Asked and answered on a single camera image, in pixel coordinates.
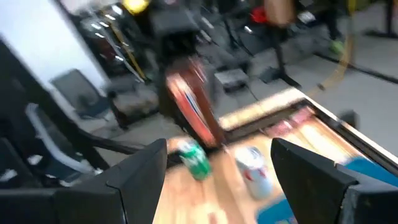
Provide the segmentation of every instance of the gray floor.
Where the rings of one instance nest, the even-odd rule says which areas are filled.
[[[375,5],[355,16],[355,63],[363,67],[378,70],[398,78],[396,61],[398,59],[398,42],[394,40],[373,39],[360,35],[366,29],[382,27],[382,6]],[[344,31],[346,21],[340,22],[340,28]],[[292,43],[284,45],[284,52],[289,75],[296,79],[302,86],[304,92],[311,90],[317,83],[322,82],[336,68],[336,64],[320,59],[316,56],[300,55],[292,47]],[[264,52],[257,55],[252,62],[252,76],[250,87],[256,98],[264,98],[276,93],[288,86],[281,81],[266,85],[255,79],[256,75],[269,65],[275,64],[272,52]],[[398,86],[388,82],[369,77],[354,70],[348,70],[345,79],[336,87],[315,97],[321,105],[332,111],[340,113],[344,110],[353,109],[360,115],[359,130],[376,141],[382,147],[398,156],[396,147],[396,136],[398,119]],[[234,111],[239,107],[255,102],[255,98],[249,91],[235,95],[220,93],[219,103],[215,108],[216,114],[225,114]],[[181,131],[172,123],[161,116],[149,118],[131,131],[117,137],[118,141],[140,142],[148,144],[157,138],[169,138],[181,134]],[[119,158],[106,156],[109,160],[115,161]]]

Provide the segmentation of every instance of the green soda can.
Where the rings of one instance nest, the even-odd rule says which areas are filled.
[[[178,143],[180,158],[195,180],[204,180],[211,174],[211,166],[204,150],[193,139]]]

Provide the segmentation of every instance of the white soda can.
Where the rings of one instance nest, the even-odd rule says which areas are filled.
[[[252,197],[258,200],[268,197],[272,182],[261,152],[253,146],[239,148],[235,151],[235,162]]]

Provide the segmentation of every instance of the wooden table surface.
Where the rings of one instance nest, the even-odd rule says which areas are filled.
[[[313,118],[282,138],[339,163],[360,156],[359,152],[321,121]],[[179,140],[169,141],[170,148]],[[264,155],[269,178],[274,183],[271,195],[256,201],[251,198],[236,167],[233,154],[239,147],[255,146]],[[256,223],[258,210],[282,198],[270,157],[271,139],[263,134],[249,136],[210,158],[213,173],[195,181],[185,166],[167,171],[154,223]]]

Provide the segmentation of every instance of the person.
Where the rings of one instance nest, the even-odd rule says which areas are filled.
[[[296,7],[299,12],[309,12],[314,17],[315,21],[326,25],[330,38],[330,50],[335,54],[342,54],[345,47],[343,36],[338,30],[338,1],[298,0],[296,3],[298,3]]]

